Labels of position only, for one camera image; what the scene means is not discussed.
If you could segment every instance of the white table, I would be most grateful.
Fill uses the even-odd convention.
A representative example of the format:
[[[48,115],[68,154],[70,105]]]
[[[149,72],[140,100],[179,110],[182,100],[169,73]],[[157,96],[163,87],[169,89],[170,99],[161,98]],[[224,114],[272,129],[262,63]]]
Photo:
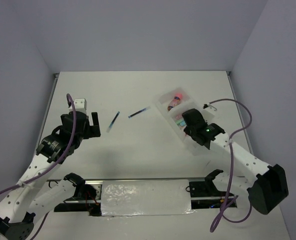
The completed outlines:
[[[66,93],[73,98],[86,98],[88,113],[98,112],[102,136],[83,141],[51,178],[60,179],[70,172],[88,180],[193,178],[204,177],[216,168],[228,170],[230,160],[219,159],[211,151],[192,156],[153,107],[157,94],[179,86],[200,104],[233,98],[224,71],[61,72],[42,136],[60,125],[60,115],[67,112]],[[128,118],[146,106],[152,109]],[[216,106],[219,113],[215,123],[229,133],[242,126],[234,103],[221,102]],[[119,118],[111,132],[106,133],[118,111],[121,112]],[[248,149],[243,132],[234,139]],[[239,198],[239,201],[243,201],[240,206],[246,207],[230,208],[226,212],[235,220],[248,212],[247,200]],[[36,239],[290,239],[279,207],[269,215],[253,210],[250,218],[241,224],[222,220],[217,230],[210,233],[217,213],[218,209],[199,209],[187,215],[110,218],[89,217],[84,212],[51,212]]]
[[[85,179],[205,177],[216,168],[227,171],[230,160],[205,149],[193,156],[185,149],[153,102],[156,95],[183,87],[202,106],[212,100],[233,98],[224,71],[61,72],[42,133],[49,135],[67,113],[66,97],[86,98],[87,112],[98,112],[101,137],[84,140],[52,175],[61,179],[74,172]],[[133,118],[144,107],[152,109]],[[242,127],[233,102],[217,103],[215,122],[228,133]],[[110,133],[106,129],[120,115]],[[245,134],[235,141],[248,149]]]

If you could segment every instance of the plastic sheet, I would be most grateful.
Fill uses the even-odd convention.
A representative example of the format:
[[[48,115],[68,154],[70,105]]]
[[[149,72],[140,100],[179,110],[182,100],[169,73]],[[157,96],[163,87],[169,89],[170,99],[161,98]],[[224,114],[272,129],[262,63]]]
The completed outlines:
[[[192,213],[189,181],[104,181],[103,216],[183,215]]]

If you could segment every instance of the pink object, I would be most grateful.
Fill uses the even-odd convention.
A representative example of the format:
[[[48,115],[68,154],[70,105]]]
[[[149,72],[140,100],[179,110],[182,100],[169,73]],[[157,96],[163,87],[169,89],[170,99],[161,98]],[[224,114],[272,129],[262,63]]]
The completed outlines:
[[[170,111],[175,106],[179,105],[181,100],[182,100],[182,94],[181,93],[175,94],[173,100],[168,105],[168,111]]]

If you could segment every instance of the marker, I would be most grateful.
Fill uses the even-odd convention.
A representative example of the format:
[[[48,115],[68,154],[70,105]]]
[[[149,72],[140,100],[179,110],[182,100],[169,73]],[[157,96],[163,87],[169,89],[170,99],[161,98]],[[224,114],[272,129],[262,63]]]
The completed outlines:
[[[114,124],[114,122],[116,121],[117,117],[119,116],[120,112],[117,112],[116,116],[114,117],[114,119],[112,120],[112,122],[110,123],[108,129],[107,129],[107,133],[110,132],[112,125]]]
[[[142,113],[144,111],[147,111],[148,109],[150,109],[150,106],[145,107],[144,109],[141,109],[140,111],[135,112],[134,114],[131,114],[128,118],[132,118],[133,116],[136,116],[139,113]]]

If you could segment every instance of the wall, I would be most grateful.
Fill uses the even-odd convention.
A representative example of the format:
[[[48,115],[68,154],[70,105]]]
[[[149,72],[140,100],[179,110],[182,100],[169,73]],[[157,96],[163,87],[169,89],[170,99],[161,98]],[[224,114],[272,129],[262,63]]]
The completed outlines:
[[[52,84],[17,14],[0,0],[0,190],[31,161]]]
[[[287,173],[281,204],[296,240],[296,0],[269,0],[232,71],[237,97],[252,111],[254,152]]]
[[[53,72],[231,70],[267,0],[9,0]]]

